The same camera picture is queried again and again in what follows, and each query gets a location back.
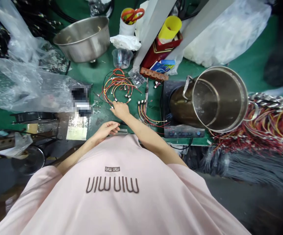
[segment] red and yellow wire bundle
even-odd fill
[[[153,120],[153,119],[151,119],[147,116],[147,114],[146,114],[146,102],[147,102],[146,100],[138,101],[138,114],[139,114],[140,120],[148,126],[167,128],[167,127],[165,127],[165,125],[169,124],[169,122],[166,123],[166,124],[161,124],[161,123],[167,122],[166,120],[165,121],[156,121],[156,120]]]
[[[105,99],[105,101],[110,105],[111,108],[113,108],[113,101],[117,101],[115,92],[117,90],[125,90],[127,98],[127,102],[131,101],[131,96],[133,94],[134,89],[138,90],[135,85],[132,84],[132,82],[125,77],[124,72],[121,69],[114,69],[113,73],[110,75],[109,79],[106,81],[106,83],[102,86],[102,96]],[[111,93],[113,95],[113,99],[109,99],[108,95]]]
[[[283,107],[275,109],[264,103],[258,105],[259,115],[252,121],[243,121],[235,130],[228,133],[210,131],[216,149],[224,151],[269,150],[283,154]],[[252,105],[248,107],[245,118],[250,119],[254,113]]]

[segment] large stainless steel pot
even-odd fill
[[[222,133],[241,124],[248,102],[241,77],[227,67],[215,66],[194,79],[188,76],[185,86],[172,94],[170,109],[173,118],[183,124]],[[259,111],[254,105],[252,119]]]
[[[97,16],[77,21],[62,29],[53,43],[75,63],[94,61],[110,45],[109,19]]]

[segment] pink t-shirt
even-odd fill
[[[64,176],[36,172],[0,234],[250,234],[203,178],[165,165],[135,135],[106,139]]]

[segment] forearm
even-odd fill
[[[123,121],[137,135],[146,149],[157,155],[165,164],[181,164],[187,166],[154,130],[137,120],[131,114],[125,117]]]
[[[58,166],[57,169],[60,171],[62,175],[66,174],[69,169],[74,166],[78,160],[84,156],[88,151],[90,151],[95,146],[94,141],[92,138],[88,139],[76,152],[70,155],[67,159],[62,161]]]

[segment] gray wire bundle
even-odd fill
[[[213,176],[271,185],[283,192],[283,156],[278,154],[271,156],[267,152],[253,154],[247,151],[224,153],[210,147],[191,169]]]

